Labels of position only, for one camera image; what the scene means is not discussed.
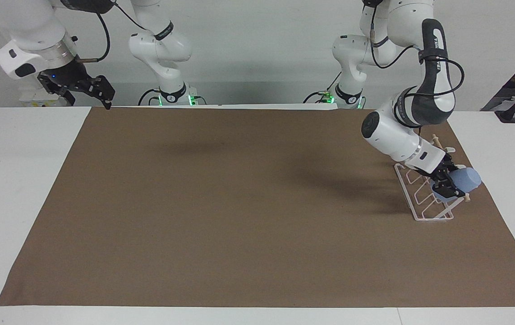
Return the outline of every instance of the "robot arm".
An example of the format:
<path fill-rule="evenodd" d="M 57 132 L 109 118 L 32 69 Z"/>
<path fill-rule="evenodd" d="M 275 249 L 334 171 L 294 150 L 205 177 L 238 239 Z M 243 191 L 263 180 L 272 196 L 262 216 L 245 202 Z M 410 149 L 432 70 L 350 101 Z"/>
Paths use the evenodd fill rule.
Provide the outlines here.
<path fill-rule="evenodd" d="M 367 116 L 362 126 L 364 138 L 394 161 L 404 162 L 430 177 L 432 189 L 438 195 L 444 198 L 463 197 L 480 185 L 479 175 L 470 168 L 468 175 L 473 176 L 470 183 L 467 180 L 456 181 L 457 177 L 453 175 L 458 175 L 458 168 L 451 156 L 414 131 L 424 125 L 445 122 L 455 107 L 455 88 L 449 75 L 446 38 L 439 21 L 433 19 L 433 0 L 412 0 L 408 3 L 367 0 L 364 3 L 378 8 L 388 6 L 389 40 L 398 46 L 419 49 L 424 74 L 422 85 L 394 95 Z M 374 35 L 377 37 L 378 34 L 375 31 L 370 33 L 370 43 L 374 44 Z"/>
<path fill-rule="evenodd" d="M 145 31 L 131 35 L 129 49 L 157 76 L 159 91 L 166 104 L 189 105 L 189 85 L 176 62 L 191 58 L 191 43 L 178 31 L 161 8 L 161 0 L 131 0 L 138 23 Z"/>
<path fill-rule="evenodd" d="M 56 0 L 0 0 L 0 26 L 7 29 L 11 41 L 0 49 L 0 65 L 13 79 L 37 74 L 50 94 L 74 102 L 70 91 L 99 99 L 108 109 L 115 90 L 105 76 L 91 78 L 79 62 L 75 45 L 65 27 L 55 17 Z M 64 0 L 61 6 L 94 13 L 107 12 L 108 0 L 87 2 Z"/>
<path fill-rule="evenodd" d="M 364 65 L 376 65 L 374 57 L 380 65 L 387 65 L 396 56 L 396 45 L 388 37 L 388 8 L 389 0 L 380 6 L 365 6 L 360 20 L 360 29 L 364 35 L 342 35 L 332 46 L 334 58 L 342 66 L 342 74 L 338 84 L 331 90 L 339 107 L 356 107 L 362 97 L 367 75 L 363 72 Z M 372 18 L 375 29 L 371 32 Z M 370 37 L 378 39 L 372 42 Z"/>

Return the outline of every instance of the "wire rack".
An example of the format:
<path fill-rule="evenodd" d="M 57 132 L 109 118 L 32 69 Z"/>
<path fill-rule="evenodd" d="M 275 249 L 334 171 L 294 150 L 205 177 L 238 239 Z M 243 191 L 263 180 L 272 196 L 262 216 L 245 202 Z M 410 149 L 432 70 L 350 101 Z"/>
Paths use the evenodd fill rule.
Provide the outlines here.
<path fill-rule="evenodd" d="M 401 164 L 394 165 L 394 169 L 416 221 L 452 220 L 452 210 L 465 201 L 462 197 L 448 203 L 442 202 L 434 195 L 429 177 L 422 176 Z"/>

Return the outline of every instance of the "brown paper mat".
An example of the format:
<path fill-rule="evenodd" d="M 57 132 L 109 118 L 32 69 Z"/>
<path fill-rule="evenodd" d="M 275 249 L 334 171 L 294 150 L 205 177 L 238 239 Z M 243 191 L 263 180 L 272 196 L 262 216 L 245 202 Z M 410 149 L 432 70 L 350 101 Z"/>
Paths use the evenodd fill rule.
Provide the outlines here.
<path fill-rule="evenodd" d="M 93 108 L 0 305 L 515 306 L 487 189 L 415 222 L 367 114 Z"/>

